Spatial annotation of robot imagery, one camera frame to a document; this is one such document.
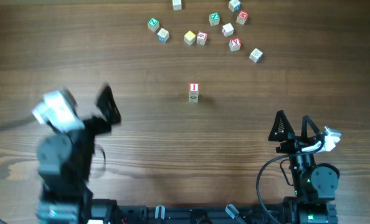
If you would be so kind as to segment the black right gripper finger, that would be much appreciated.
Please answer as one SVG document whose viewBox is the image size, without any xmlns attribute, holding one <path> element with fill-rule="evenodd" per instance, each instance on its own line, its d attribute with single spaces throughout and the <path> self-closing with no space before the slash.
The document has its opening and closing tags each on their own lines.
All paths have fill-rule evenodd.
<svg viewBox="0 0 370 224">
<path fill-rule="evenodd" d="M 295 139 L 295 132 L 290 125 L 284 110 L 277 111 L 275 121 L 268 136 L 269 141 L 284 142 Z"/>
<path fill-rule="evenodd" d="M 315 134 L 318 134 L 320 132 L 319 128 L 315 125 L 312 119 L 308 115 L 306 115 L 303 117 L 302 125 L 301 125 L 301 138 L 302 139 L 308 138 L 308 131 L 307 131 L 308 125 L 310 126 L 310 128 L 313 130 Z"/>
</svg>

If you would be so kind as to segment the yellow soccer ball block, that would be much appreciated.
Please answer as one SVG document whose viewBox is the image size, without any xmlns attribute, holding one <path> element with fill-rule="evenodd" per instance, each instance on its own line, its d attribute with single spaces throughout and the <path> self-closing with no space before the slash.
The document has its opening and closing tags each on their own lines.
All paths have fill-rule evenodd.
<svg viewBox="0 0 370 224">
<path fill-rule="evenodd" d="M 198 100 L 199 100 L 198 92 L 189 92 L 189 102 L 190 103 L 197 103 Z"/>
</svg>

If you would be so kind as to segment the red I letter block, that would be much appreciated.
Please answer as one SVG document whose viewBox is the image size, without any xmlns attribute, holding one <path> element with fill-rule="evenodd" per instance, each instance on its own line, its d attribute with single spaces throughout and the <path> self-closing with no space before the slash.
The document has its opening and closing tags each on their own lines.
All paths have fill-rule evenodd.
<svg viewBox="0 0 370 224">
<path fill-rule="evenodd" d="M 190 83 L 189 93 L 199 93 L 199 83 Z"/>
</svg>

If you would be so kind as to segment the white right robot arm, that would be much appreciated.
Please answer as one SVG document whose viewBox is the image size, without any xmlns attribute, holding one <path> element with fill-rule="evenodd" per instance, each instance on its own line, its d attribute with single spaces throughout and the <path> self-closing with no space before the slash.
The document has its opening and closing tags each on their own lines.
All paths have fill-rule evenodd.
<svg viewBox="0 0 370 224">
<path fill-rule="evenodd" d="M 294 188 L 293 197 L 285 197 L 278 215 L 279 223 L 338 223 L 335 199 L 340 172 L 328 163 L 317 164 L 314 155 L 330 152 L 339 143 L 341 133 L 329 127 L 324 130 L 314 124 L 309 116 L 304 116 L 301 134 L 297 136 L 284 111 L 276 113 L 269 141 L 279 142 L 276 151 L 288 156 L 289 169 Z"/>
</svg>

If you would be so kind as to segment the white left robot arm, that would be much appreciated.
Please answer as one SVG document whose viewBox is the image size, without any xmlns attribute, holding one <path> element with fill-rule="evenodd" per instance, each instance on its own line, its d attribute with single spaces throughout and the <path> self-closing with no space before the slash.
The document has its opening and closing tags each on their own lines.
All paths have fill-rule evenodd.
<svg viewBox="0 0 370 224">
<path fill-rule="evenodd" d="M 32 110 L 41 124 L 52 128 L 37 149 L 42 192 L 36 211 L 39 223 L 119 223 L 122 214 L 116 200 L 94 199 L 87 187 L 95 154 L 95 138 L 121 123 L 111 87 L 97 96 L 101 116 L 80 119 L 71 92 L 61 88 L 43 96 Z"/>
</svg>

